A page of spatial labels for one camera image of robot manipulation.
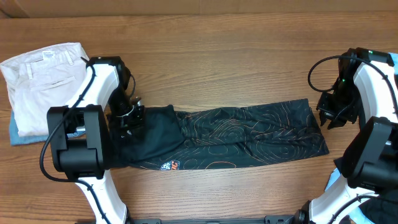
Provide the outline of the black printed cycling jersey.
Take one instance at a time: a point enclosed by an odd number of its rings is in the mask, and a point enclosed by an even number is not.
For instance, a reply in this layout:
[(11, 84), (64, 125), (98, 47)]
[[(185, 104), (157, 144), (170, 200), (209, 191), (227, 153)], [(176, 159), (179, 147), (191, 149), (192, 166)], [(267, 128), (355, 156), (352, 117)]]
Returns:
[(109, 125), (119, 163), (150, 170), (233, 169), (324, 156), (308, 100), (242, 108), (147, 108), (141, 124)]

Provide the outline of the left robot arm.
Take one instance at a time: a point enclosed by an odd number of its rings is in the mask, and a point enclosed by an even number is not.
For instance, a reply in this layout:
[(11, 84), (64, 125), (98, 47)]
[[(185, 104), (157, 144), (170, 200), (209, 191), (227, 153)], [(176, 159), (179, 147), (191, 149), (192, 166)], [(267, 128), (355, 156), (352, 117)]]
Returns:
[[(130, 135), (133, 128), (142, 126), (144, 106), (140, 98), (126, 94), (134, 77), (121, 57), (92, 57), (84, 62), (86, 77), (75, 95), (47, 112), (49, 136), (40, 153), (40, 170), (52, 181), (76, 184), (95, 214), (95, 223), (132, 223), (111, 177), (110, 170), (120, 163), (108, 128)], [(66, 175), (64, 179), (45, 170), (48, 147), (53, 166)]]

